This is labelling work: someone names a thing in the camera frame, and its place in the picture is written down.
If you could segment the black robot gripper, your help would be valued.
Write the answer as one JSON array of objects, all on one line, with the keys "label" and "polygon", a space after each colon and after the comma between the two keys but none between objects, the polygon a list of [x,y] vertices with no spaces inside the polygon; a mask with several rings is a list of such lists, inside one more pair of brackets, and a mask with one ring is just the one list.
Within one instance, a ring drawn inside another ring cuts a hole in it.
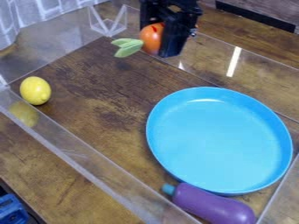
[{"label": "black robot gripper", "polygon": [[140,28],[157,23],[163,15],[168,16],[163,19],[159,56],[169,58],[181,53],[188,37],[196,35],[202,7],[197,0],[140,0]]}]

